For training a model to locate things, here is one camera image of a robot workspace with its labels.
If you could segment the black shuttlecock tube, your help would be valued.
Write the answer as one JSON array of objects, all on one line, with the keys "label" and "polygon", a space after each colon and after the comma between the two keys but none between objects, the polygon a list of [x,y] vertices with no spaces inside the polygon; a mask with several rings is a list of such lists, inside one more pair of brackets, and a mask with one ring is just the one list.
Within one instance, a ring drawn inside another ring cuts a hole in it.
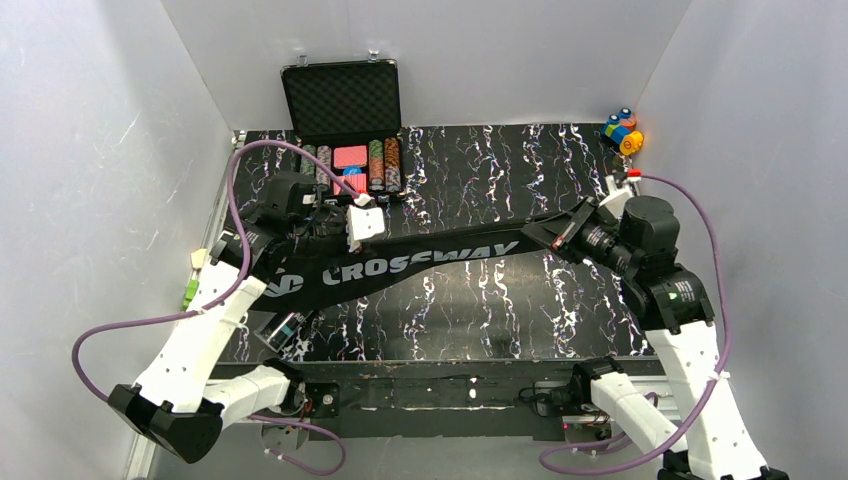
[{"label": "black shuttlecock tube", "polygon": [[254,335],[269,349],[279,353],[310,320],[312,312],[276,313],[266,320]]}]

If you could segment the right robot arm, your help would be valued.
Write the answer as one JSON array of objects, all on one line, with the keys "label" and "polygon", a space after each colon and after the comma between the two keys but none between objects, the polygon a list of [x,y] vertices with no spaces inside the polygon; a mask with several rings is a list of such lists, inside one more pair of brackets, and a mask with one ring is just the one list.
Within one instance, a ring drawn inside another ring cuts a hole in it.
[{"label": "right robot arm", "polygon": [[676,260],[680,224],[652,196],[585,199],[571,211],[524,226],[537,244],[570,262],[614,271],[621,295],[666,374],[680,422],[639,392],[615,360],[586,361],[571,385],[608,414],[640,451],[632,467],[654,464],[660,479],[781,479],[748,433],[726,371],[732,346],[725,312],[697,275]]}]

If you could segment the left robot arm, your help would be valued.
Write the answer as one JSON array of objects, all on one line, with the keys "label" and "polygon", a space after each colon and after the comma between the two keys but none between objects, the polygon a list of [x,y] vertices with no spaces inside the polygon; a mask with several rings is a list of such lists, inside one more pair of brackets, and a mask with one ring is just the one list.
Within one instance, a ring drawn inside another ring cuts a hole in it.
[{"label": "left robot arm", "polygon": [[332,265],[385,230],[374,199],[350,180],[332,183],[347,207],[322,202],[316,180],[287,172],[264,200],[233,210],[233,227],[202,266],[199,288],[151,364],[115,386],[109,406],[142,436],[186,463],[205,457],[231,424],[287,403],[295,375],[262,365],[210,386],[224,347],[252,309],[307,315],[344,301]]}]

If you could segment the black racket bag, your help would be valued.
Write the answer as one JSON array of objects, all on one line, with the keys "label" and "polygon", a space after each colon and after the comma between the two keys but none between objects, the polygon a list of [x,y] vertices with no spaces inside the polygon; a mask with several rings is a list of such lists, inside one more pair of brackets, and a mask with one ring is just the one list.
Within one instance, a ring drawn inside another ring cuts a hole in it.
[{"label": "black racket bag", "polygon": [[[265,313],[311,312],[368,296],[437,266],[547,249],[521,228],[559,212],[424,235],[366,242],[350,252],[341,235],[273,240],[254,275],[267,287],[252,308]],[[584,255],[555,252],[569,262]]]}]

